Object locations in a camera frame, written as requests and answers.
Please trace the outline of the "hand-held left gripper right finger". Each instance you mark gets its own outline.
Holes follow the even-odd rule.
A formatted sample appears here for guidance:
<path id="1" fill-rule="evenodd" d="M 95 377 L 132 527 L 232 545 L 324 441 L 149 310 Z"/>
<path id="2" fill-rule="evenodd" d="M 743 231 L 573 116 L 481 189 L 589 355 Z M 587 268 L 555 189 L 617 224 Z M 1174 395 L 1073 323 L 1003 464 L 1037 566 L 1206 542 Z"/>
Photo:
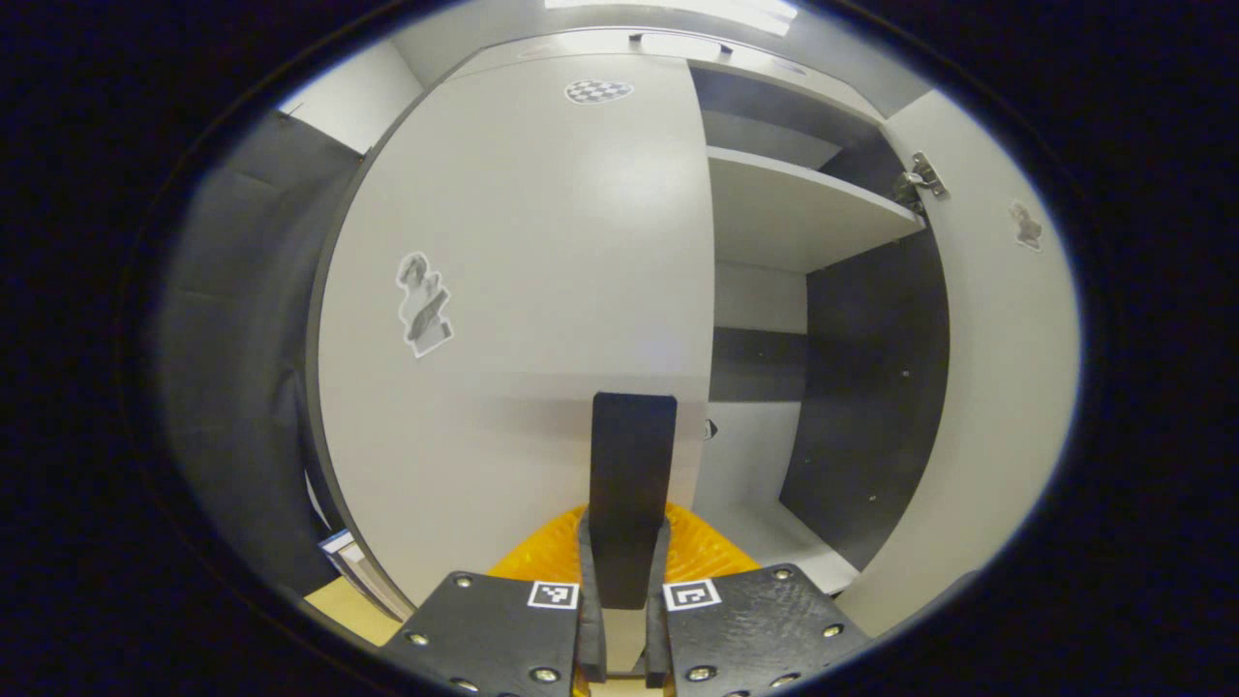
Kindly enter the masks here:
<path id="1" fill-rule="evenodd" d="M 646 680 L 664 696 L 804 696 L 872 641 L 800 566 L 757 565 L 676 504 L 655 560 Z"/>

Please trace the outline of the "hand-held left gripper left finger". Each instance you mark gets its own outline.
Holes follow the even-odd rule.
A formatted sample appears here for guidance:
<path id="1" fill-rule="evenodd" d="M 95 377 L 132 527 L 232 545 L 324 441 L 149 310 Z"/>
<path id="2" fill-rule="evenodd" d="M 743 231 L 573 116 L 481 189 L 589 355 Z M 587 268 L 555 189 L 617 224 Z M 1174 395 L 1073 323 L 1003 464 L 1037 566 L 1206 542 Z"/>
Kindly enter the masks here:
<path id="1" fill-rule="evenodd" d="M 379 656 L 439 696 L 589 696 L 607 672 L 592 565 L 572 508 L 488 574 L 446 574 Z"/>

